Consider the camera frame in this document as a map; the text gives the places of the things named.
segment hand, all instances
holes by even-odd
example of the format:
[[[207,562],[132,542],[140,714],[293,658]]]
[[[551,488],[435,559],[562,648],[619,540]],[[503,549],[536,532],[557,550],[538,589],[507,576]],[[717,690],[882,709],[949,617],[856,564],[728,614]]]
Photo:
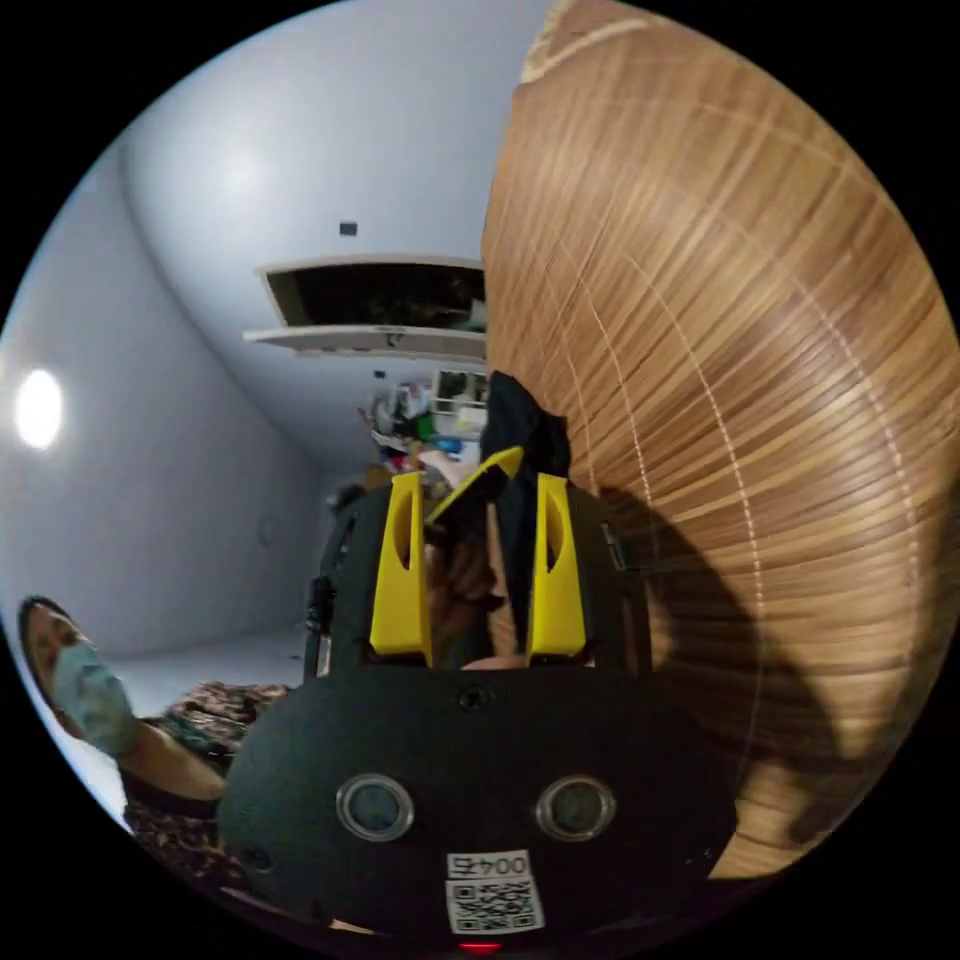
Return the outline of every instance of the hand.
[[[445,652],[478,615],[476,601],[489,596],[496,577],[483,544],[458,543],[448,558],[436,547],[426,549],[427,607],[434,643]]]

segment yellow plastic part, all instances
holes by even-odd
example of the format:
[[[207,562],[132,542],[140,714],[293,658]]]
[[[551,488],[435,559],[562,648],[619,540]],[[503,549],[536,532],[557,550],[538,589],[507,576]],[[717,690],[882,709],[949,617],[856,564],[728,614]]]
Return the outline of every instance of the yellow plastic part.
[[[575,657],[586,642],[567,481],[541,473],[527,662],[536,656]]]
[[[423,654],[432,666],[419,473],[393,478],[383,530],[370,645],[378,656]]]
[[[523,463],[523,447],[508,447],[506,450],[495,453],[492,457],[487,457],[468,480],[460,484],[456,490],[448,494],[448,496],[437,505],[427,518],[427,523],[434,524],[442,522],[443,513],[451,506],[454,500],[459,500],[468,493],[472,493],[481,478],[493,468],[502,470],[507,478],[512,480],[517,475],[521,463]]]

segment white wall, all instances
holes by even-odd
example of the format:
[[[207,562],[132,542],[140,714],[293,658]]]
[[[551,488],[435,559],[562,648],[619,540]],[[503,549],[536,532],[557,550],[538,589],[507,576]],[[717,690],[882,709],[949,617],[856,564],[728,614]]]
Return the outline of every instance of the white wall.
[[[352,0],[228,51],[135,125],[132,207],[204,336],[335,472],[369,441],[372,371],[246,344],[278,327],[259,267],[344,255],[480,260],[510,99],[550,0]],[[359,224],[341,237],[341,220]]]
[[[42,453],[13,425],[34,367],[64,393]],[[0,600],[62,603],[108,654],[302,617],[320,475],[226,374],[138,246],[111,147],[38,251],[0,340]],[[281,537],[258,541],[276,515]]]

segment face mask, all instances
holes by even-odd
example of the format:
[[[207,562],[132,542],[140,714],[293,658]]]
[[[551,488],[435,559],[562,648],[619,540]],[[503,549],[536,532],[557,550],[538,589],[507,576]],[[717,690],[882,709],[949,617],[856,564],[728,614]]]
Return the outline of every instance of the face mask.
[[[111,757],[122,756],[133,746],[137,718],[130,701],[88,643],[74,643],[60,651],[53,696],[91,746]]]

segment wood grain surface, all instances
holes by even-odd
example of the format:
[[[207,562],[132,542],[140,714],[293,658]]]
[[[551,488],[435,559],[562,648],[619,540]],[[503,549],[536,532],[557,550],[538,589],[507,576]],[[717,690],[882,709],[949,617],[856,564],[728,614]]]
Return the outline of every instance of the wood grain surface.
[[[930,267],[788,90],[608,0],[558,4],[530,52],[483,257],[489,366],[568,418],[574,481],[653,568],[657,668],[737,783],[714,876],[771,874],[882,774],[957,621]]]

